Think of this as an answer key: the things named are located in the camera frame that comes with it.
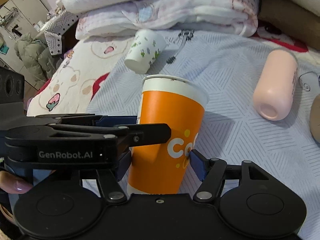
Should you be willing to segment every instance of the bed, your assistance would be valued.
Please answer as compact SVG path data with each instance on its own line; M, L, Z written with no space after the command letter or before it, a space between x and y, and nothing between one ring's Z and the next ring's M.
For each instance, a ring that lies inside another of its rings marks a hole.
M286 35L285 30L258 21L254 17L258 10L256 3L246 12L248 18L251 17L249 23L230 27L187 22L178 26L172 23L172 27L180 30L163 28L159 33L168 46L147 74L171 74L202 86L209 93L210 101L195 148L207 158L222 158L230 164L250 159L260 165L305 201L308 215L299 236L305 240L319 239L320 148L311 136L308 122L313 99L320 93L317 81L320 53ZM121 28L114 28L114 22L104 20L110 14L114 19L122 19L114 12L124 14L126 5L116 6L112 10L110 7L90 8L91 11L80 18L79 43L47 87L32 99L28 116L85 112L137 114L145 75L127 69L124 58L132 44L132 34L136 29L148 27L150 21L137 26L131 20L121 22ZM150 16L148 7L143 8L144 15ZM187 26L188 29L194 27L195 32L182 46L185 40L181 29ZM239 31L235 26L242 26L242 29ZM297 57L299 75L304 75L297 84L289 116L270 122L256 113L251 100L268 53L281 47L291 50ZM167 63L173 55L175 61ZM120 182L124 189L126 184L127 176ZM180 192L193 194L199 184L188 167ZM229 181L224 192L237 184L237 181Z

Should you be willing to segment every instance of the bottle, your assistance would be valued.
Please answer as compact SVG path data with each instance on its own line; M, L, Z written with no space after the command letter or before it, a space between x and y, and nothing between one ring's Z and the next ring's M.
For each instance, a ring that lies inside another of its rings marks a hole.
M297 81L298 62L285 49L275 49L267 57L253 93L253 106L264 118L284 119L290 112Z

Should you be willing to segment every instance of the cup rim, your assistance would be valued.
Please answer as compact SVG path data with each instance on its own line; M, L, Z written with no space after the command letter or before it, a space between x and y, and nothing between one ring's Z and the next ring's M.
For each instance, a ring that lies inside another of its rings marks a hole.
M171 75L162 75L162 74L149 75L149 76L146 76L146 77L143 78L142 85L144 84L144 82L147 79L151 79L151 78L167 78L167 79L174 79L174 80L177 80L177 81L181 81L181 82L187 83L188 85L193 86L196 89L200 90L202 93L204 93L206 98L207 98L207 104L209 103L209 100L210 100L209 94L202 87L194 84L192 81L190 81L188 79L180 78L180 77L176 77L176 76L171 76Z

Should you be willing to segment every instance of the white cabinet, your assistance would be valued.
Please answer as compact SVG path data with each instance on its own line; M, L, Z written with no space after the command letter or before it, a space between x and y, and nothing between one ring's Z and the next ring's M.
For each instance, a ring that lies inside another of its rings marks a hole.
M21 34L31 33L31 37L35 38L38 32L33 26L39 21L46 22L48 10L40 0L9 0L0 8L0 16L3 17L12 7L17 8L18 13L5 27L0 27L5 45L9 47L7 55L0 54L0 58L14 71L23 74L28 83L39 89L43 82L28 73L23 62L16 55L14 44L19 36L12 32L12 28L18 25L17 31Z

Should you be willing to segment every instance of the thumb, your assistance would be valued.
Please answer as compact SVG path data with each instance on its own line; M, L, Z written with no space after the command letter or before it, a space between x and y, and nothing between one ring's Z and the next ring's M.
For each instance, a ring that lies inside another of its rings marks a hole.
M0 171L0 188L10 194L23 194L33 186L7 171Z

